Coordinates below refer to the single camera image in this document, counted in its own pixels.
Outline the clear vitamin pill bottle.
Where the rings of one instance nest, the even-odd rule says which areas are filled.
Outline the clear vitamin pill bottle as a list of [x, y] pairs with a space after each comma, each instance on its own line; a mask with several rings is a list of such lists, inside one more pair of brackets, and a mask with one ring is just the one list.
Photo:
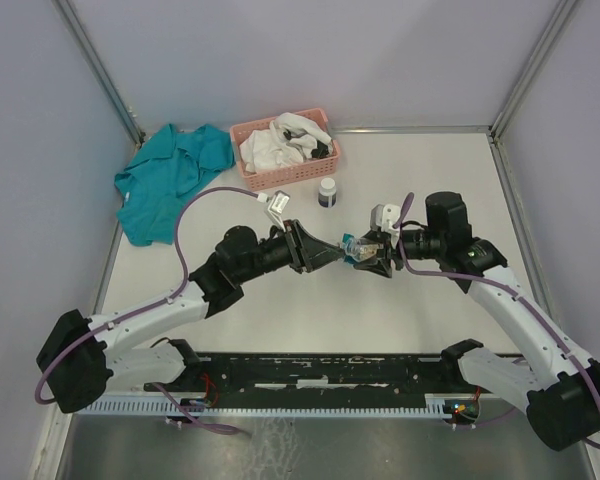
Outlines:
[[342, 244], [345, 257], [355, 263], [373, 259], [381, 247], [382, 245], [377, 242], [356, 237], [350, 237], [344, 240]]

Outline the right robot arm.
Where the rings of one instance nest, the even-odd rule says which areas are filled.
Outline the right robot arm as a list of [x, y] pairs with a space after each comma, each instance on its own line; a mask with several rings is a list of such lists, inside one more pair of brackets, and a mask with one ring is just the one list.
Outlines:
[[506, 360], [475, 340], [442, 353], [438, 368], [447, 389], [473, 385], [524, 413], [540, 440], [555, 451], [584, 442], [600, 450], [600, 361], [569, 338], [525, 291], [504, 255], [474, 236], [462, 196], [442, 191], [425, 200], [426, 221], [408, 220], [414, 196], [378, 205], [370, 230], [345, 240], [358, 270], [391, 277], [433, 260], [433, 276], [447, 278], [481, 306], [519, 349], [526, 364]]

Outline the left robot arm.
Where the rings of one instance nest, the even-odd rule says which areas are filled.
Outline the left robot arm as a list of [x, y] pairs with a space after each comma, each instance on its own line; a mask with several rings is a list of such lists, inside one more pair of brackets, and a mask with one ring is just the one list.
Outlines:
[[315, 238], [297, 220], [273, 228], [266, 239], [247, 226], [234, 226], [204, 264], [156, 299], [113, 314], [85, 317], [77, 309], [62, 314], [36, 357], [41, 383], [65, 414], [86, 408], [115, 384], [159, 382], [192, 389], [201, 366], [184, 347], [175, 343], [153, 351], [143, 342], [229, 309], [251, 280], [284, 267], [310, 273], [343, 256], [341, 247]]

